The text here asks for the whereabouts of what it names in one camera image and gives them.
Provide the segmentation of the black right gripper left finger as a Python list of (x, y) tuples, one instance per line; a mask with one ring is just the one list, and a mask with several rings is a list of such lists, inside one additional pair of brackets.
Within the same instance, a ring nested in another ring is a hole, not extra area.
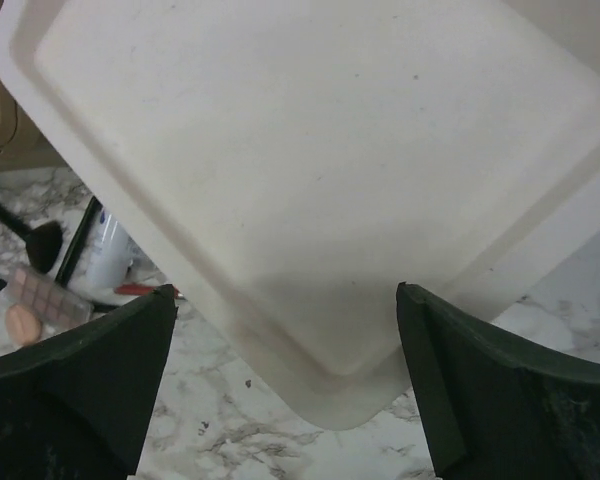
[(136, 473), (178, 308), (170, 285), (0, 356), (0, 479)]

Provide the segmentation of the white drawer organizer box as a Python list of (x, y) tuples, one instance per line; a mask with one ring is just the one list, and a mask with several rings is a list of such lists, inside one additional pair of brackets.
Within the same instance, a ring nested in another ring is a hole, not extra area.
[(600, 231), (600, 1), (7, 1), (0, 79), (321, 428), (408, 388), (400, 283), (490, 320)]

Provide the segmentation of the black fluffy powder brush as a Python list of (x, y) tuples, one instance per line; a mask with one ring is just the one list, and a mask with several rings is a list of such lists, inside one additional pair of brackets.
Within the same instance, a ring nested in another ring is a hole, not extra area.
[(63, 245), (59, 222), (49, 221), (32, 228), (0, 204), (0, 223), (25, 243), (27, 258), (35, 270), (47, 274), (53, 268)]

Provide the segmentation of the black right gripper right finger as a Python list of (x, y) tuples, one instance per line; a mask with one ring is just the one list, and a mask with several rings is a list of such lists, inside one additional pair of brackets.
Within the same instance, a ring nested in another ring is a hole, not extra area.
[(402, 349), (440, 479), (600, 479), (600, 364), (396, 291)]

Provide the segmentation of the thin black makeup brush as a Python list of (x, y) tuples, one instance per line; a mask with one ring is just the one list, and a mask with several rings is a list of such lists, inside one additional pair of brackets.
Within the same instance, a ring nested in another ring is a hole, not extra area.
[(101, 210), (101, 203), (92, 196), (84, 211), (83, 217), (69, 243), (63, 260), (55, 276), (55, 283), (67, 287), (78, 265), (82, 252), (85, 249), (89, 234), (96, 216)]

